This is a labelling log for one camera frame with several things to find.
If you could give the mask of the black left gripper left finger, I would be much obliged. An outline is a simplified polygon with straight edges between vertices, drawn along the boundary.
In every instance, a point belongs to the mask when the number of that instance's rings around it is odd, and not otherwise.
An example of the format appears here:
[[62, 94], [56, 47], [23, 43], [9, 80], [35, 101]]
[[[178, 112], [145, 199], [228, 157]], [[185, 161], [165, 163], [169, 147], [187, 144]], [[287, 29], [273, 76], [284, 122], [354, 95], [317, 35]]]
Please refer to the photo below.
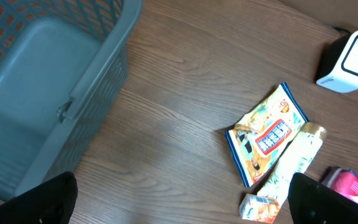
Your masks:
[[66, 171], [0, 205], [0, 224], [66, 224], [78, 196], [74, 173]]

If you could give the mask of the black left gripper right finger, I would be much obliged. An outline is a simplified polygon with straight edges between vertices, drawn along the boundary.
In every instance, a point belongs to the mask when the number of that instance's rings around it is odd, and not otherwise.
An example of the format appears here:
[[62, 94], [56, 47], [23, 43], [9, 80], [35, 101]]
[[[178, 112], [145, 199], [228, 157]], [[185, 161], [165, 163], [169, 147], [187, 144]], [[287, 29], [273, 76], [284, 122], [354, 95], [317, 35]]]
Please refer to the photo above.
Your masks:
[[358, 224], [358, 204], [296, 173], [288, 191], [288, 203], [294, 224]]

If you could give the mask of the red purple pad package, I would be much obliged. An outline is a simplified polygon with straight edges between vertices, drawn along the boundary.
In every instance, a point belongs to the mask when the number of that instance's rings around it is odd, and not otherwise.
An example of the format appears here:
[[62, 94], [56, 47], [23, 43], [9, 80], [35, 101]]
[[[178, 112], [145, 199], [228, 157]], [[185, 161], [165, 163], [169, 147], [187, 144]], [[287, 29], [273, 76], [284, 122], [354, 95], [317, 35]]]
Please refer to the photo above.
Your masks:
[[322, 184], [358, 204], [358, 176], [353, 170], [332, 167]]

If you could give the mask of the white floral tube gold cap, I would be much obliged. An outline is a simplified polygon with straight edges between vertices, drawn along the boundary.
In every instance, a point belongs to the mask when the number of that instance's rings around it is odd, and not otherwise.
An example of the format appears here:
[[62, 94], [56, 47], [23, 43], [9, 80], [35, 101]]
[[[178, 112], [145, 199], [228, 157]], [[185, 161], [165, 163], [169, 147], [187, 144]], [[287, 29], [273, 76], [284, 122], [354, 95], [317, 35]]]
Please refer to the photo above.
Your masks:
[[297, 172], [305, 173], [327, 134], [328, 131], [316, 123], [304, 124], [280, 156], [274, 170], [257, 195], [274, 198], [282, 205], [288, 197], [293, 175]]

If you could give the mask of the small orange box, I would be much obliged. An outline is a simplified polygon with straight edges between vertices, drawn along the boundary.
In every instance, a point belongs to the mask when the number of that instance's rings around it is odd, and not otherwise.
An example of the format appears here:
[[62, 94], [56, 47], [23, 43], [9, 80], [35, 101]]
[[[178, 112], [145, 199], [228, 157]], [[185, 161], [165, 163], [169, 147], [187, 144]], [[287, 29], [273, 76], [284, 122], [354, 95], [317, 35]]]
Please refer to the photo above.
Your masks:
[[247, 194], [239, 205], [239, 214], [243, 220], [273, 223], [280, 209], [274, 198]]

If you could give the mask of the yellow snack bag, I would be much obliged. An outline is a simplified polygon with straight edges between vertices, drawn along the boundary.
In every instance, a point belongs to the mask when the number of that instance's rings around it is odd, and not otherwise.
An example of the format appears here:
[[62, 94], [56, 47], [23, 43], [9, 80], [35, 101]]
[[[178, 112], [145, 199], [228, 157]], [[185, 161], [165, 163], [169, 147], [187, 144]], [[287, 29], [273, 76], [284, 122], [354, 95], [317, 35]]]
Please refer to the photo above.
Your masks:
[[251, 187], [270, 170], [308, 121], [283, 82], [224, 133], [244, 187]]

